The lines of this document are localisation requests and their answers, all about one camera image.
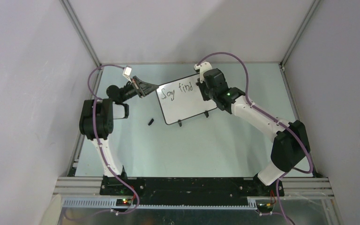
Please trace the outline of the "black framed whiteboard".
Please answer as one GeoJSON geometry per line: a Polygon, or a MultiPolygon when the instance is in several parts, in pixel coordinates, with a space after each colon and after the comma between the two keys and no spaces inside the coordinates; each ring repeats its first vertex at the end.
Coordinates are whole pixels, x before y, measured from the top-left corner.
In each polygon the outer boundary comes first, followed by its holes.
{"type": "Polygon", "coordinates": [[[158,102],[167,125],[205,114],[217,108],[212,100],[203,100],[197,86],[199,74],[167,82],[156,89],[158,102]]]}

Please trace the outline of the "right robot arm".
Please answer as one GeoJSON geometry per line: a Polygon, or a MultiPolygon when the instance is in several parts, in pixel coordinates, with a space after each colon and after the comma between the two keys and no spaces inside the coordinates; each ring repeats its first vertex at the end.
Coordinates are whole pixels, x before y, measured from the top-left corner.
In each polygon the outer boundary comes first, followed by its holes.
{"type": "Polygon", "coordinates": [[[254,190],[266,196],[272,183],[290,172],[303,159],[311,161],[305,126],[299,120],[289,122],[273,117],[253,101],[245,92],[228,87],[224,74],[217,68],[195,66],[199,73],[197,86],[204,101],[213,101],[217,108],[244,119],[262,132],[272,143],[270,162],[257,173],[254,190]]]}

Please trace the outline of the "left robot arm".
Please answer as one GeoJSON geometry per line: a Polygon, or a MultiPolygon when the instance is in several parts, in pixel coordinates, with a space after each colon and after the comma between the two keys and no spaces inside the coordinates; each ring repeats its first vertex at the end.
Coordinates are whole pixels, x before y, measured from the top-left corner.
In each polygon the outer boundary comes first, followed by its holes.
{"type": "Polygon", "coordinates": [[[127,100],[133,97],[144,98],[158,87],[133,76],[123,87],[110,85],[106,89],[107,98],[83,102],[79,120],[80,133],[96,148],[104,176],[111,178],[124,173],[123,164],[113,152],[113,139],[109,137],[114,129],[114,120],[129,117],[127,100]]]}

